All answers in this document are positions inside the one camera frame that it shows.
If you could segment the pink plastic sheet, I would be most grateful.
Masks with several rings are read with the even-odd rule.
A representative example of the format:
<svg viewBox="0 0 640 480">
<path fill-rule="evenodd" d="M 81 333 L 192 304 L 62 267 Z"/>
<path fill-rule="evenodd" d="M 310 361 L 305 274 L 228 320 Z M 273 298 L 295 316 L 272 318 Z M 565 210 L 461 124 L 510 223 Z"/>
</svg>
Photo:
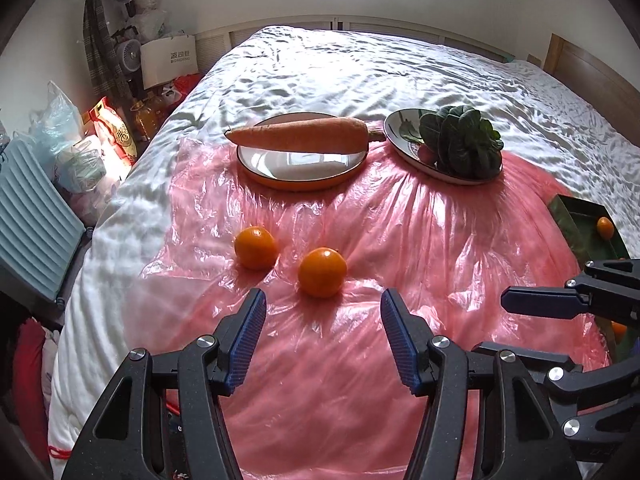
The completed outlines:
<svg viewBox="0 0 640 480">
<path fill-rule="evenodd" d="M 588 370 L 610 359 L 589 316 L 569 321 L 504 312 L 511 285 L 559 286 L 578 271 L 548 213 L 559 182 L 506 155 L 497 180 L 442 183 L 385 144 L 352 180 L 321 193 L 279 193 L 247 179 L 228 145 L 183 142 L 169 185 L 163 247 L 122 308 L 131 347 L 164 353 L 211 332 L 253 287 L 268 314 L 244 384 L 224 400 L 242 471 L 255 479 L 398 479 L 424 401 L 401 385 L 380 317 L 384 289 L 435 333 L 567 354 Z M 234 239 L 261 226 L 276 264 L 244 268 Z M 341 290 L 314 298 L 298 267 L 314 249 L 346 260 Z"/>
</svg>

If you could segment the large orange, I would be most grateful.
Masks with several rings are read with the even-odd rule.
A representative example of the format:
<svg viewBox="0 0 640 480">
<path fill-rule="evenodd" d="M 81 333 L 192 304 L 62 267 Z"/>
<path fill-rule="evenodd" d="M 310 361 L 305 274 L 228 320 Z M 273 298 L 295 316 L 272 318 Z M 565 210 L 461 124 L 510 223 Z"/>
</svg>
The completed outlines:
<svg viewBox="0 0 640 480">
<path fill-rule="evenodd" d="M 604 240 L 612 240 L 615 226 L 608 217 L 601 217 L 597 221 L 597 232 Z"/>
<path fill-rule="evenodd" d="M 627 331 L 627 327 L 623 324 L 611 322 L 614 339 L 616 344 L 620 344 L 624 339 Z"/>
</svg>

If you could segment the light blue suitcase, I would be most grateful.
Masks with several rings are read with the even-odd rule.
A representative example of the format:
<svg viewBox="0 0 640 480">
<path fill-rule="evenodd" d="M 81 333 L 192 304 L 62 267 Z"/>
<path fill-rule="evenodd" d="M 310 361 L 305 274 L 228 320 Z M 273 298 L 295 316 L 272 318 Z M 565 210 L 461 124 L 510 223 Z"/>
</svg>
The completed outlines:
<svg viewBox="0 0 640 480">
<path fill-rule="evenodd" d="M 54 304 L 86 238 L 30 146 L 14 139 L 1 154 L 1 291 Z"/>
</svg>

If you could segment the green leafy vegetable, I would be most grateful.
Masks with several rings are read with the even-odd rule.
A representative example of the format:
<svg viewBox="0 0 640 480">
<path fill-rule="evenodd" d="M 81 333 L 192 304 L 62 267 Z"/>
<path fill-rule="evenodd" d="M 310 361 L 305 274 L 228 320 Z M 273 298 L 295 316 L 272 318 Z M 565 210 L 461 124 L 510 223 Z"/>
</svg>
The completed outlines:
<svg viewBox="0 0 640 480">
<path fill-rule="evenodd" d="M 502 167 L 503 140 L 489 119 L 469 105 L 422 110 L 419 133 L 435 167 L 455 178 L 485 181 Z"/>
</svg>

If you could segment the green rectangular tray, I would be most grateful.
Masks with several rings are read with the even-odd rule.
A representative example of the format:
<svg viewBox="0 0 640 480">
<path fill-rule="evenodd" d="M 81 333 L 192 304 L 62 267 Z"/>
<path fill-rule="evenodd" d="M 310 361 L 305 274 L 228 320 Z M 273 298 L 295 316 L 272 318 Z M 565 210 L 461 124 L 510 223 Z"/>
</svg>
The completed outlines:
<svg viewBox="0 0 640 480">
<path fill-rule="evenodd" d="M 598 232 L 597 224 L 601 218 L 613 223 L 605 206 L 556 194 L 548 203 L 548 209 L 578 261 L 580 270 L 585 270 L 589 261 L 630 258 L 616 226 L 613 226 L 613 235 L 609 240 L 603 238 Z M 608 317 L 610 305 L 604 299 L 602 292 L 593 292 L 591 300 L 592 306 L 596 308 L 592 314 L 596 317 L 597 326 L 605 338 L 612 361 L 626 359 L 632 347 L 631 336 L 623 334 L 620 339 L 616 339 L 612 321 Z"/>
</svg>

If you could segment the plaid hanging scarf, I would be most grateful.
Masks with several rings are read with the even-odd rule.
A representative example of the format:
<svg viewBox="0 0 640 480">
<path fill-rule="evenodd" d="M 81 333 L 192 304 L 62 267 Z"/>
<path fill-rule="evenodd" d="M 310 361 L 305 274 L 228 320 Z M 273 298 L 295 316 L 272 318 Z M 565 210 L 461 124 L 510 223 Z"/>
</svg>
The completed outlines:
<svg viewBox="0 0 640 480">
<path fill-rule="evenodd" d="M 105 96 L 114 107 L 126 106 L 132 95 L 116 56 L 114 40 L 108 32 L 102 0 L 85 0 L 82 33 L 96 97 Z"/>
</svg>

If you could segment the clear plastic bag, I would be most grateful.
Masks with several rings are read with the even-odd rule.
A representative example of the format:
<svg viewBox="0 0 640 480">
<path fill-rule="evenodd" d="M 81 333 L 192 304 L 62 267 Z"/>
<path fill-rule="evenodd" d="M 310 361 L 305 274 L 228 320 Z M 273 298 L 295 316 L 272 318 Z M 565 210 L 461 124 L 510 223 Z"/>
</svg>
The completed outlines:
<svg viewBox="0 0 640 480">
<path fill-rule="evenodd" d="M 58 155 L 82 139 L 78 108 L 52 80 L 48 82 L 48 104 L 29 116 L 28 134 L 32 150 L 43 171 L 54 180 Z"/>
</svg>

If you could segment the small orange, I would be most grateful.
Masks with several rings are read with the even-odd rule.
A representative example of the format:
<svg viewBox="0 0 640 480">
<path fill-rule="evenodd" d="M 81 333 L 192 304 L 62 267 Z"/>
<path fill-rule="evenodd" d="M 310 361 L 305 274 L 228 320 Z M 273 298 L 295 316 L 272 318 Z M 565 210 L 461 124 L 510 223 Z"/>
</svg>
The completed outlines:
<svg viewBox="0 0 640 480">
<path fill-rule="evenodd" d="M 299 288 L 314 298 L 330 298 L 342 288 L 348 271 L 346 260 L 329 247 L 308 252 L 298 267 Z"/>
<path fill-rule="evenodd" d="M 244 268 L 254 271 L 271 269 L 277 262 L 279 249 L 271 233 L 261 226 L 250 226 L 234 239 L 234 252 Z"/>
</svg>

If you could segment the wooden headboard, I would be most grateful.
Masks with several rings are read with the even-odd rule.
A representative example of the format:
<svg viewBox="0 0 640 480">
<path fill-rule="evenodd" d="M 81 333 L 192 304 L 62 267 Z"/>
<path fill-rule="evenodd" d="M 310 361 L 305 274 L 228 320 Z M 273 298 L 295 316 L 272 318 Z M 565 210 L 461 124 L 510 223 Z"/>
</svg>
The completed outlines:
<svg viewBox="0 0 640 480">
<path fill-rule="evenodd" d="M 544 71 L 588 102 L 611 126 L 639 145 L 640 94 L 610 66 L 552 34 Z"/>
</svg>

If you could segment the large carrot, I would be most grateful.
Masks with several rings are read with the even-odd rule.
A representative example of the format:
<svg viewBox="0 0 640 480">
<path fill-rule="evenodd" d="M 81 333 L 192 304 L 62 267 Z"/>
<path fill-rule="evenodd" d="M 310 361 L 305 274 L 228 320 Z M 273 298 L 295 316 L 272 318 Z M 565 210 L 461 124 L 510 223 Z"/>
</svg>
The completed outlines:
<svg viewBox="0 0 640 480">
<path fill-rule="evenodd" d="M 370 142 L 385 139 L 380 122 L 338 117 L 254 125 L 229 130 L 224 136 L 244 148 L 341 155 L 367 151 Z"/>
</svg>

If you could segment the lower white fan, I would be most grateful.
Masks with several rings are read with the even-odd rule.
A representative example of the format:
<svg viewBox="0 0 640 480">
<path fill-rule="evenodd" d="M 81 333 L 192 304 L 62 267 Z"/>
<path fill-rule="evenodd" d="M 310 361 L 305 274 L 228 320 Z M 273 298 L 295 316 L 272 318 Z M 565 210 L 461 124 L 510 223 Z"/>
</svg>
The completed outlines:
<svg viewBox="0 0 640 480">
<path fill-rule="evenodd" d="M 137 39 L 120 42 L 116 47 L 117 61 L 125 75 L 131 75 L 141 67 L 141 44 Z"/>
</svg>

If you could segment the white paper shopping bag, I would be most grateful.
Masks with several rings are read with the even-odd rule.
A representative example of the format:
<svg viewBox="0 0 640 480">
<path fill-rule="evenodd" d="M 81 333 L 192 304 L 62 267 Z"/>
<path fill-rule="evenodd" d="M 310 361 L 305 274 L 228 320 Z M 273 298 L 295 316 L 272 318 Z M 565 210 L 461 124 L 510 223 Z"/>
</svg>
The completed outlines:
<svg viewBox="0 0 640 480">
<path fill-rule="evenodd" d="M 142 44 L 140 58 L 145 89 L 198 72 L 195 37 L 191 35 L 158 38 Z"/>
</svg>

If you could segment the orange rimmed plate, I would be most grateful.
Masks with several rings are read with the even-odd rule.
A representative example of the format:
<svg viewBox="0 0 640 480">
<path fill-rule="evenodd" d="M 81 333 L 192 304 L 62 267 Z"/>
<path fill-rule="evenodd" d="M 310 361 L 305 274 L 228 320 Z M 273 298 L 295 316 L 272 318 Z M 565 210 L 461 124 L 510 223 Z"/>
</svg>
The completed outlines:
<svg viewBox="0 0 640 480">
<path fill-rule="evenodd" d="M 328 114 L 300 112 L 274 116 L 256 125 L 334 117 Z M 235 145 L 236 159 L 253 180 L 281 191 L 318 191 L 353 177 L 367 158 L 358 154 L 291 153 L 244 148 Z"/>
</svg>

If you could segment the red radish on plate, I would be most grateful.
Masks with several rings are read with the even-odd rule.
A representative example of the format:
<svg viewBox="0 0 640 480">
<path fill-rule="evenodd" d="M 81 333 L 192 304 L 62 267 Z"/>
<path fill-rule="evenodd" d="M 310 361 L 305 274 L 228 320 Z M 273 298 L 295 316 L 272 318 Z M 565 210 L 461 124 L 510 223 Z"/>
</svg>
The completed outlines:
<svg viewBox="0 0 640 480">
<path fill-rule="evenodd" d="M 421 144 L 418 148 L 418 157 L 422 164 L 434 166 L 437 162 L 437 154 L 434 153 L 427 145 Z"/>
</svg>

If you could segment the white dark-rimmed plate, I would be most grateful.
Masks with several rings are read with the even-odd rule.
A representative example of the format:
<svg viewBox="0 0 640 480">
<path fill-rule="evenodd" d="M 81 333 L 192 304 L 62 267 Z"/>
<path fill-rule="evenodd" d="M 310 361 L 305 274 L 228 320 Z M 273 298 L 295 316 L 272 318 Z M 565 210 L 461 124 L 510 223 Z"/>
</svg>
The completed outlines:
<svg viewBox="0 0 640 480">
<path fill-rule="evenodd" d="M 424 144 L 419 133 L 419 117 L 424 108 L 402 108 L 390 113 L 384 120 L 384 134 L 398 154 L 413 167 L 429 176 L 448 183 L 461 185 L 478 185 L 495 180 L 469 181 L 444 174 L 435 165 L 427 166 L 420 162 L 418 148 Z"/>
</svg>

